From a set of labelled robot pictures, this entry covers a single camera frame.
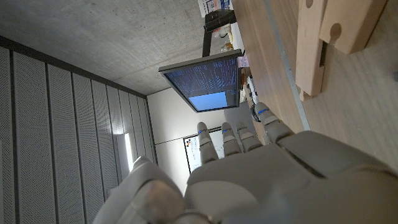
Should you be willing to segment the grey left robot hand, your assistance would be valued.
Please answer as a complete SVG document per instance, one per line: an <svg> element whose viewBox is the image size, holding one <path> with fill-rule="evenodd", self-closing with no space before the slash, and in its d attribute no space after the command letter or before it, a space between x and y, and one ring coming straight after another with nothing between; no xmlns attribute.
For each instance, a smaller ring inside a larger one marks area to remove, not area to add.
<svg viewBox="0 0 398 224"><path fill-rule="evenodd" d="M255 106L270 142L245 125L222 125L224 157L197 126L201 166L184 191L147 157L95 223L396 223L397 172L363 151L313 131L294 133Z"/></svg>

